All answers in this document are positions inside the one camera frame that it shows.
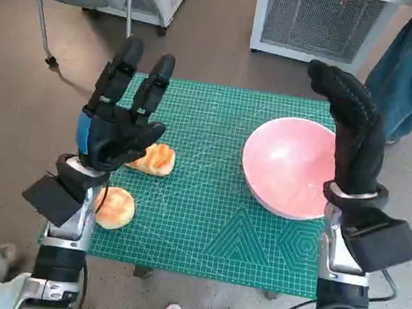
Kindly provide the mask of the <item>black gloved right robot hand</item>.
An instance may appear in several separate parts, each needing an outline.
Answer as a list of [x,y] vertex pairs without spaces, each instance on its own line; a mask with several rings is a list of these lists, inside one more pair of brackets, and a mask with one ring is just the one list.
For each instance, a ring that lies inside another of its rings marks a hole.
[[385,136],[369,90],[353,74],[316,59],[307,73],[314,92],[328,99],[335,121],[334,181],[347,195],[376,194]]

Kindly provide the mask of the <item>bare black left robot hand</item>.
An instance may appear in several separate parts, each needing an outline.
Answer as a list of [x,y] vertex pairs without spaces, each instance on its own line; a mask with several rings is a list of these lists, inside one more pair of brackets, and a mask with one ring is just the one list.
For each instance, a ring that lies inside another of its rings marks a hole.
[[78,117],[76,143],[81,163],[100,172],[117,170],[147,154],[166,130],[159,122],[150,122],[174,72],[176,60],[164,54],[143,79],[132,104],[118,102],[138,70],[143,41],[130,36],[104,67],[95,90]]

